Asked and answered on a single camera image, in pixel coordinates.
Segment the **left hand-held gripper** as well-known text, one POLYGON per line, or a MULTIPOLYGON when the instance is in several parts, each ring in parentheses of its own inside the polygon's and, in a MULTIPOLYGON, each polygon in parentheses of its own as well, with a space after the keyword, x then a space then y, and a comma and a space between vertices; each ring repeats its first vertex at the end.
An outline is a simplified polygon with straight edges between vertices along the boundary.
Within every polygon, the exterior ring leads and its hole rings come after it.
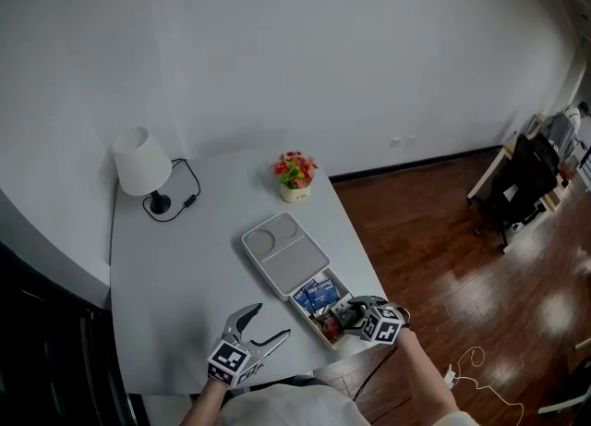
POLYGON ((208 357, 207 374, 211 379, 236 388, 289 338, 291 330, 285 329, 263 342, 242 339, 242 333, 261 308, 261 303, 250 304, 227 318, 224 333, 208 357))

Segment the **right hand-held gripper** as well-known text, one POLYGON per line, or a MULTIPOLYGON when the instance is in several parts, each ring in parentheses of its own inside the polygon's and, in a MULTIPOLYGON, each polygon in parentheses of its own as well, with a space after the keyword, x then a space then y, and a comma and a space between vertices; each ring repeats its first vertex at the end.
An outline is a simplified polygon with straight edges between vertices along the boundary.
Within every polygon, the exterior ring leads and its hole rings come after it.
POLYGON ((350 298, 348 304, 372 307, 363 325, 344 329, 345 334, 362 337, 369 342, 391 346, 401 329, 410 323, 410 312, 401 306, 386 306, 388 300, 385 298, 358 296, 350 298))

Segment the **dark red object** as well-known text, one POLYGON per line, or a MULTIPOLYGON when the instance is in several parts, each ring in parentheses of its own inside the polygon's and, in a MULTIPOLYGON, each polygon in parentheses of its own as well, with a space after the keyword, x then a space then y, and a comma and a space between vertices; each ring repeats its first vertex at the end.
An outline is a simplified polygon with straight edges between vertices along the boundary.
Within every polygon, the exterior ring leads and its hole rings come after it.
POLYGON ((343 327, 334 316, 318 318, 320 330, 329 342, 334 342, 343 335, 343 327))

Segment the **white storage box with tray top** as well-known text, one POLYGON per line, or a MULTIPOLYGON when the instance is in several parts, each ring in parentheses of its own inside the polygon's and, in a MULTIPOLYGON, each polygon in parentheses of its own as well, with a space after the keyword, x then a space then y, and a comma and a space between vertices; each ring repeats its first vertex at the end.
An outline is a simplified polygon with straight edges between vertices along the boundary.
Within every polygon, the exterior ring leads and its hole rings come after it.
POLYGON ((289 212, 255 226, 241 241, 255 268, 283 302, 331 265, 329 256, 289 212))

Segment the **person's right forearm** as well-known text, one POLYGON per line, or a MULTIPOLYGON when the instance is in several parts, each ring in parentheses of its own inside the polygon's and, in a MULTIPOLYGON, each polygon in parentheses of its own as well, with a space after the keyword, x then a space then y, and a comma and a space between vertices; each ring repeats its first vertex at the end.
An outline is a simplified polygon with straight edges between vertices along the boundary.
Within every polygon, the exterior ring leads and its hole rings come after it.
POLYGON ((423 426, 458 413, 456 401, 438 369, 420 345, 416 334, 402 328, 396 339, 418 417, 423 426))

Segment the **person's left forearm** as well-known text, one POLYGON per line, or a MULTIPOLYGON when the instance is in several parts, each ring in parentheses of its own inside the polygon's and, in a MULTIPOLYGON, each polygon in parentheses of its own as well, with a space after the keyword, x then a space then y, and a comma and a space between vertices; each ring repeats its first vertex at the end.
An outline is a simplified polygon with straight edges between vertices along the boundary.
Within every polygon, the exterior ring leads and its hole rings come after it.
POLYGON ((220 410, 228 388, 209 378, 179 426, 219 426, 220 410))

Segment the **person's white shirt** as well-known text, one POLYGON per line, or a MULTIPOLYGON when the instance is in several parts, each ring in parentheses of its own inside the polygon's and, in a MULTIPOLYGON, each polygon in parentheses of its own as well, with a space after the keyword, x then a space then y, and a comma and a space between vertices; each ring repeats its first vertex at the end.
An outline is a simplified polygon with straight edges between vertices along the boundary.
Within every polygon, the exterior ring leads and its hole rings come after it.
POLYGON ((353 400, 324 384, 275 384, 229 400, 220 426, 370 426, 353 400))

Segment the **red flowers in white pot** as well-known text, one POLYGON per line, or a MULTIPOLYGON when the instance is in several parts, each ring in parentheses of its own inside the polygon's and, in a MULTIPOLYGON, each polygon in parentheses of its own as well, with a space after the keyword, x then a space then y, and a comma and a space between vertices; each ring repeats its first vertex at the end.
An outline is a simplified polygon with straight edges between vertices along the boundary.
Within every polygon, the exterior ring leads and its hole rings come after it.
POLYGON ((309 197, 319 167, 312 156, 302 152, 286 152, 279 155, 271 169, 277 179, 282 200, 298 203, 309 197))

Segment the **wooden office desk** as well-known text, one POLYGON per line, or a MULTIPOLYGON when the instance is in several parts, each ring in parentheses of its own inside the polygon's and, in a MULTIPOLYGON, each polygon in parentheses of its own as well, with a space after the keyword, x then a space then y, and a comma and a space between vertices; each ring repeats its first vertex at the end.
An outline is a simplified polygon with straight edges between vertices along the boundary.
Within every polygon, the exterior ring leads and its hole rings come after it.
POLYGON ((487 208, 484 205, 484 201, 487 199, 490 193, 492 178, 496 176, 505 164, 509 162, 513 154, 513 149, 516 140, 519 135, 524 134, 528 138, 534 137, 536 134, 546 137, 552 144, 554 150, 559 156, 558 174, 557 181, 558 186, 543 196, 541 202, 544 205, 546 211, 539 215, 536 220, 525 227, 519 227, 515 230, 511 229, 507 233, 509 246, 502 250, 499 246, 500 251, 506 253, 510 251, 520 240, 529 236, 541 223, 548 219, 552 214, 558 211, 563 194, 568 187, 568 179, 563 176, 565 171, 565 161, 571 156, 577 135, 574 135, 574 128, 571 121, 563 113, 558 113, 553 116, 548 116, 545 119, 540 119, 538 116, 534 117, 534 126, 532 126, 529 132, 520 133, 514 138, 504 143, 501 149, 497 153, 493 162, 489 165, 483 176, 476 182, 476 184, 468 192, 466 199, 468 204, 476 204, 479 209, 483 211, 483 214, 488 218, 490 224, 494 227, 495 231, 501 235, 497 230, 494 222, 492 221, 487 208))

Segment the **white shade table lamp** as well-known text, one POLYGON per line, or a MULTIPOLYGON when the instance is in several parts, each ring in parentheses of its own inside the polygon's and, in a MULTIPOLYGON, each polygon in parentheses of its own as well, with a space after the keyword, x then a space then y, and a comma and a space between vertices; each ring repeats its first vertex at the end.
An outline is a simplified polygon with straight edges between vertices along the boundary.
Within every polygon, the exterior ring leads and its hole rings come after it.
POLYGON ((171 206, 160 189, 172 174, 172 162, 146 128, 132 128, 113 144, 116 171, 122 190, 133 197, 149 196, 150 211, 164 214, 171 206))

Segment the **dark framed window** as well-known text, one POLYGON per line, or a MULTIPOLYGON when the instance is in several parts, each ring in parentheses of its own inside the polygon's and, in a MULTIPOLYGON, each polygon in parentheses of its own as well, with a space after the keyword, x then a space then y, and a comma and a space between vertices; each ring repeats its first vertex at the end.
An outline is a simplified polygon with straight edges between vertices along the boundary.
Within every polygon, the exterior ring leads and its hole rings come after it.
POLYGON ((0 426, 139 426, 108 310, 0 242, 0 426))

